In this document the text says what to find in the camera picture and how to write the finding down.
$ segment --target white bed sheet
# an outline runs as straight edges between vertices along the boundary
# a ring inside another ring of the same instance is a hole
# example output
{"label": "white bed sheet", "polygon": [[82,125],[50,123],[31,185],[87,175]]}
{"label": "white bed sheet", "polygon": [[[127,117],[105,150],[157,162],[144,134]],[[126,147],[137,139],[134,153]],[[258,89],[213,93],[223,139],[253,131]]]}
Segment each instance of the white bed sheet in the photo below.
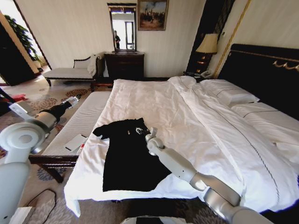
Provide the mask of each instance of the white bed sheet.
{"label": "white bed sheet", "polygon": [[[278,210],[299,197],[297,176],[279,157],[277,148],[208,95],[193,78],[173,77],[167,82],[116,80],[95,128],[140,117],[148,128],[157,127],[157,136],[164,144],[187,158],[199,172],[216,176],[241,195],[242,205],[257,211]],[[108,146],[109,139],[100,140],[91,134],[64,188],[66,204],[78,217],[78,200],[84,199],[203,198],[204,192],[194,190],[173,174],[150,192],[102,192]]]}

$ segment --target carpet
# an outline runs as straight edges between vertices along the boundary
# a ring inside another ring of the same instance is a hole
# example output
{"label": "carpet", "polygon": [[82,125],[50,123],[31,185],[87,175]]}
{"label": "carpet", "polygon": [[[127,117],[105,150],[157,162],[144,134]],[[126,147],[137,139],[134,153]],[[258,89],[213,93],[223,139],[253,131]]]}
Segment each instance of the carpet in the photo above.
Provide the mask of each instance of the carpet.
{"label": "carpet", "polygon": [[[52,87],[48,86],[46,80],[38,78],[20,84],[18,86],[5,86],[3,90],[9,95],[24,93],[27,102],[36,112],[48,109],[61,103],[70,96],[82,94],[80,102],[75,108],[67,110],[62,116],[56,129],[60,131],[74,112],[84,102],[91,93],[89,83],[52,81]],[[96,91],[110,91],[106,87],[97,88]],[[5,127],[22,122],[22,118],[13,112],[8,112],[0,117],[0,131]],[[0,158],[6,152],[0,149]],[[37,165],[31,165],[30,176],[27,181],[20,206],[25,206],[28,202],[43,190],[50,188],[57,193],[57,204],[51,212],[47,224],[120,224],[125,218],[137,216],[162,216],[181,217],[187,222],[194,224],[224,224],[225,222],[217,217],[205,203],[198,198],[194,199],[128,199],[122,201],[102,201],[93,200],[80,201],[81,217],[77,218],[66,207],[63,189],[70,176],[72,169],[61,168],[58,172],[64,177],[64,182],[59,184]],[[35,207],[35,211],[30,217],[29,224],[41,224],[46,219],[54,206],[54,194],[45,191],[38,198],[30,203]]]}

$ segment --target white pillow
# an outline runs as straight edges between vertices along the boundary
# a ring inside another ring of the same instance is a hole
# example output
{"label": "white pillow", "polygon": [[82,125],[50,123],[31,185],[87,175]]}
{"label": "white pillow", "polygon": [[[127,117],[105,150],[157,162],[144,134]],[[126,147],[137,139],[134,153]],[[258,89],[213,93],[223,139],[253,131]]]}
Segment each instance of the white pillow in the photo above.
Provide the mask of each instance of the white pillow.
{"label": "white pillow", "polygon": [[299,164],[299,121],[264,103],[231,108],[255,129],[275,143],[282,155]]}
{"label": "white pillow", "polygon": [[200,84],[229,107],[259,101],[256,96],[223,79],[203,80]]}
{"label": "white pillow", "polygon": [[90,63],[90,57],[86,59],[74,60],[74,69],[87,69]]}

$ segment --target picture frame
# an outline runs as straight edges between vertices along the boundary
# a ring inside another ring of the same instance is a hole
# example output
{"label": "picture frame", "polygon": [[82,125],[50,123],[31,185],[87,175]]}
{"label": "picture frame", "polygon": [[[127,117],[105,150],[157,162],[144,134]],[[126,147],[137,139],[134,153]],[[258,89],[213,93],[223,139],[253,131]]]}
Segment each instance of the picture frame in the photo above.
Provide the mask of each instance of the picture frame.
{"label": "picture frame", "polygon": [[164,31],[169,0],[138,0],[138,30]]}

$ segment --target chaise lounge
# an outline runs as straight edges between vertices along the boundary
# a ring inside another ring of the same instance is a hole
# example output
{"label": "chaise lounge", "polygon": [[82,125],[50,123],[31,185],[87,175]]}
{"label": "chaise lounge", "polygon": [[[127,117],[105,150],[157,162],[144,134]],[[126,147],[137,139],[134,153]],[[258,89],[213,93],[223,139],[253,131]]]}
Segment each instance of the chaise lounge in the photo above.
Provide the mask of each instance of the chaise lounge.
{"label": "chaise lounge", "polygon": [[49,86],[51,86],[51,79],[93,82],[99,77],[103,77],[104,70],[105,59],[97,54],[86,59],[74,60],[73,68],[52,69],[45,72],[43,76],[46,78]]}

